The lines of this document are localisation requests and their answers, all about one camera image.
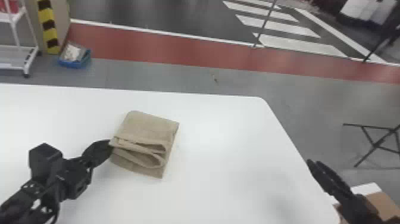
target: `yellow and black striped post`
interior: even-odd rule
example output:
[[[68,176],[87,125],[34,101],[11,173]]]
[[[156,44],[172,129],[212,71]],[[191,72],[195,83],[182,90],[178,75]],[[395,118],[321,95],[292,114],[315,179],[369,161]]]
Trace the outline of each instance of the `yellow and black striped post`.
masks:
[[[60,45],[55,28],[55,19],[50,0],[37,0],[39,21],[43,27],[43,40],[46,43],[47,53],[58,54]]]

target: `black pole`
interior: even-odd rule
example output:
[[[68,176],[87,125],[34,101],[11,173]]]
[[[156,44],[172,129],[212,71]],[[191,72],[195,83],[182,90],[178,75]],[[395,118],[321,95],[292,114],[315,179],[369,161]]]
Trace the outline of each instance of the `black pole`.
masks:
[[[362,61],[363,63],[365,63],[372,54],[375,53],[376,50],[378,50],[379,46],[385,41],[386,38],[381,38],[379,39],[378,43],[376,43],[376,45],[374,46],[374,48],[370,51],[370,53],[364,58],[364,61]]]
[[[274,2],[272,3],[272,6],[267,14],[267,17],[264,20],[264,24],[261,26],[260,32],[258,32],[257,41],[254,43],[253,48],[255,48],[255,46],[257,45],[257,42],[260,39],[260,36],[264,33],[264,26],[267,24],[268,20],[270,19],[272,10],[274,9],[277,1],[278,0],[274,0]]]

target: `folded towel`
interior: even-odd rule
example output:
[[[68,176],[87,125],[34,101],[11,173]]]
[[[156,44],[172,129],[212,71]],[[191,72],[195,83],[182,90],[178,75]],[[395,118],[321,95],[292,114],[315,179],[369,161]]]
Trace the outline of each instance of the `folded towel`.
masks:
[[[139,111],[125,117],[110,140],[110,160],[125,169],[162,178],[179,123]]]

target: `white metal shelf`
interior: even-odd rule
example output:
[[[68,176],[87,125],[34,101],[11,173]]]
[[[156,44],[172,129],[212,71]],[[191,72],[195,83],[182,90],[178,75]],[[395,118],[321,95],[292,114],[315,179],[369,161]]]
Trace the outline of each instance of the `white metal shelf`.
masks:
[[[36,54],[38,47],[22,46],[19,51],[17,46],[0,45],[0,68],[24,70],[30,67]]]
[[[0,23],[9,23],[14,37],[15,46],[0,45],[0,69],[13,69],[22,70],[24,77],[29,77],[29,68],[38,55],[39,47],[38,41],[36,40],[35,33],[30,22],[28,12],[25,7],[25,1],[22,0],[21,7],[16,14],[10,12],[10,0],[4,0],[7,13],[0,13]],[[26,16],[26,20],[29,25],[32,38],[35,42],[35,46],[21,46],[20,39],[17,33],[17,23]]]
[[[26,13],[26,8],[21,7],[17,14],[11,14],[11,21],[8,13],[0,12],[0,23],[13,23],[17,24],[22,16]]]

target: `red stripe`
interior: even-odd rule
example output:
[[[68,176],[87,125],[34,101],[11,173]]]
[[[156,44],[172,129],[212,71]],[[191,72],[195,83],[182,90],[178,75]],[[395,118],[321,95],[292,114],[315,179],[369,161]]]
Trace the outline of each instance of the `red stripe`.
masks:
[[[68,39],[92,49],[95,58],[400,84],[400,67],[316,54],[84,24],[72,24]]]

